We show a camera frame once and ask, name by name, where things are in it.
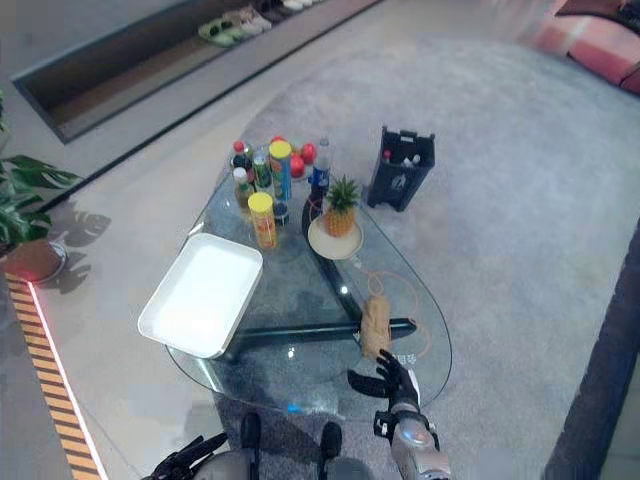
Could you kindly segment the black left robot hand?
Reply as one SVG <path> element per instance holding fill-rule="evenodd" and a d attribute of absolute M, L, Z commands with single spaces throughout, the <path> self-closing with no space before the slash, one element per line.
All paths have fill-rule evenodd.
<path fill-rule="evenodd" d="M 220 433 L 209 439 L 200 435 L 184 448 L 169 454 L 147 476 L 147 479 L 194 479 L 205 461 L 210 460 L 227 439 L 226 433 Z"/>

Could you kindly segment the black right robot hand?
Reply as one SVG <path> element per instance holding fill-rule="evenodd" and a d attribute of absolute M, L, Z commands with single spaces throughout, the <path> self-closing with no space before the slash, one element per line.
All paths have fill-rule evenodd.
<path fill-rule="evenodd" d="M 347 372 L 350 387 L 356 392 L 373 398 L 387 399 L 390 406 L 411 403 L 419 406 L 419 388 L 414 385 L 410 372 L 387 350 L 381 349 L 376 358 L 377 378 Z"/>

